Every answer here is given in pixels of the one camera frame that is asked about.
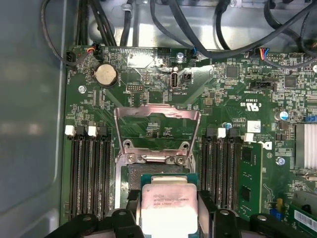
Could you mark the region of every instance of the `green circuit board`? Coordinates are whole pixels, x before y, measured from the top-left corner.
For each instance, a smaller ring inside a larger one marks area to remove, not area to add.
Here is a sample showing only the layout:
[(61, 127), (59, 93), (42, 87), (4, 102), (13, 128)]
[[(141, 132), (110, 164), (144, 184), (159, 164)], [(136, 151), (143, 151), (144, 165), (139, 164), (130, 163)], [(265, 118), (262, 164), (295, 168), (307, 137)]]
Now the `green circuit board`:
[[(87, 47), (78, 46), (71, 50), (78, 56), (84, 54)], [(183, 53), (184, 60), (177, 60), (177, 53)], [(302, 123), (306, 116), (317, 113), (317, 81), (312, 66), (293, 71), (275, 68), (250, 53), (221, 60), (205, 59), (200, 55), (194, 59), (189, 50), (169, 48), (107, 47), (103, 48), (103, 55), (103, 63), (111, 64), (118, 74), (118, 81), (113, 86), (104, 88), (96, 81), (94, 70), (100, 62), (93, 54), (67, 73), (65, 125), (84, 126), (86, 130), (88, 126), (105, 127), (107, 137), (100, 143), (107, 143), (108, 159), (106, 164), (103, 161), (105, 156), (100, 156), (98, 164), (94, 164), (92, 145), (87, 144), (87, 159), (77, 161), (81, 168), (78, 169), (80, 173), (76, 172), (72, 162), (76, 156), (75, 145), (69, 136), (65, 137), (62, 224), (74, 213), (72, 207), (76, 207), (75, 213), (98, 210), (99, 218), (103, 217), (103, 212), (115, 207), (115, 158), (120, 152), (114, 118), (116, 108), (168, 104), (178, 110), (200, 113), (197, 134), (196, 121), (168, 118), (163, 114), (119, 120), (122, 140), (131, 140), (134, 147), (178, 149), (183, 142), (190, 143), (195, 135), (192, 150), (194, 168), (180, 170), (171, 166), (171, 170), (177, 173), (201, 174), (205, 169), (202, 151), (207, 128), (230, 126), (236, 129), (239, 138), (252, 133), (252, 143), (239, 142), (242, 147), (251, 150), (250, 154), (242, 152), (237, 171), (239, 184), (235, 210), (244, 219), (259, 212), (269, 213), (278, 198), (289, 202), (294, 190), (316, 190), (316, 182), (298, 176), (313, 171), (298, 168), (295, 163), (295, 125)], [(270, 53), (267, 57), (282, 64), (303, 61), (303, 55), (297, 53)], [(171, 87), (171, 72), (178, 75), (176, 87)], [(256, 82), (264, 82), (263, 88)], [(85, 92), (79, 92), (80, 86), (84, 86)], [(287, 120), (281, 121), (276, 117), (280, 111), (288, 113)], [(277, 164), (281, 157), (285, 159), (284, 165)], [(107, 172), (99, 169), (103, 165)], [(129, 171), (128, 167), (122, 167), (121, 206), (125, 205), (130, 189)], [(101, 184), (98, 188), (94, 188), (96, 181)], [(106, 189), (106, 197), (92, 197), (94, 191), (105, 196), (102, 188)]]

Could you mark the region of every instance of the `dimm slot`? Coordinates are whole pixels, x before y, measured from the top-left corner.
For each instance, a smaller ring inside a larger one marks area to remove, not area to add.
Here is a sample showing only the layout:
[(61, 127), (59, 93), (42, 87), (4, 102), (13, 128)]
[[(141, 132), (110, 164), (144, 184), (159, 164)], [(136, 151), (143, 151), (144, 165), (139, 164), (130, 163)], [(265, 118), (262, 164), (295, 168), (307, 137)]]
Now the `dimm slot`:
[(201, 188), (211, 192), (211, 198), (219, 208), (236, 209), (239, 154), (239, 137), (203, 138)]
[(217, 181), (216, 181), (216, 191), (217, 191), (217, 204), (219, 208), (224, 207), (222, 190), (223, 190), (223, 139), (218, 140), (217, 142), (217, 157), (214, 160), (217, 160)]
[(103, 138), (103, 180), (102, 180), (102, 215), (103, 218), (109, 211), (109, 181), (110, 181), (110, 142), (108, 138)]

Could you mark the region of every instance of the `internal usb port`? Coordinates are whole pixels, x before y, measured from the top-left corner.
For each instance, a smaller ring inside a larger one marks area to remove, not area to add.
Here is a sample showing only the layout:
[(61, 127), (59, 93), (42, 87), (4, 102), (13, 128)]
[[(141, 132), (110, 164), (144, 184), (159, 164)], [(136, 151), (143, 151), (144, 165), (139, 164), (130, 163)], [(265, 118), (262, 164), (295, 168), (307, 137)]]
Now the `internal usb port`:
[(170, 86), (172, 88), (177, 88), (177, 85), (178, 85), (178, 74), (176, 72), (173, 72), (170, 75)]

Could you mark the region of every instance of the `heatsink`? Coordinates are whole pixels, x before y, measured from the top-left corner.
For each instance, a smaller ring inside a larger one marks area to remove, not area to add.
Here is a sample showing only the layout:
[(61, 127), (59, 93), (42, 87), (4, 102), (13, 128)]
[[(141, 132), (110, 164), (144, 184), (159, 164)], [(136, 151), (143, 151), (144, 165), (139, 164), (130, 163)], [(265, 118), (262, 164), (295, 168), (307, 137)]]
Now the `heatsink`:
[(301, 169), (317, 169), (317, 124), (296, 125), (295, 165)]

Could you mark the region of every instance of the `metal bracket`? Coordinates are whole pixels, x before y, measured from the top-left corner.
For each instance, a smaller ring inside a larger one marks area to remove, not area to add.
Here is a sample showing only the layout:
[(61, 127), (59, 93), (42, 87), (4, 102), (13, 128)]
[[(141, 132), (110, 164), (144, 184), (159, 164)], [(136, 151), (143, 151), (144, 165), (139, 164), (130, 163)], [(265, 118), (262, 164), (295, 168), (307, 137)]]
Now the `metal bracket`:
[[(196, 121), (195, 131), (191, 142), (183, 142), (178, 149), (163, 149), (154, 151), (149, 148), (135, 148), (131, 140), (124, 140), (121, 137), (119, 120), (122, 117), (148, 117), (152, 113), (164, 114), (167, 118), (190, 119)], [(195, 172), (196, 162), (193, 155), (195, 138), (200, 124), (201, 114), (193, 110), (178, 110), (168, 104), (146, 104), (138, 108), (116, 108), (114, 110), (114, 120), (119, 138), (120, 152), (116, 156), (115, 162), (115, 208), (120, 207), (121, 197), (121, 168), (126, 164), (146, 162), (159, 162), (172, 165), (180, 165)]]
[[(178, 118), (178, 119), (190, 119), (196, 121), (196, 128), (193, 133), (192, 140), (189, 145), (188, 150), (178, 149), (163, 149), (161, 151), (153, 151), (147, 148), (134, 148), (130, 146), (125, 146), (121, 137), (121, 130), (119, 126), (119, 119), (122, 117), (148, 117), (152, 113), (161, 113), (164, 114), (167, 118)], [(115, 126), (117, 129), (117, 134), (120, 144), (120, 153), (121, 156), (125, 154), (136, 154), (136, 155), (146, 155), (146, 156), (186, 156), (187, 158), (191, 155), (195, 138), (198, 132), (199, 123), (201, 119), (201, 114), (198, 111), (193, 110), (178, 110), (174, 106), (169, 104), (146, 104), (138, 108), (116, 108), (114, 109), (114, 120)]]

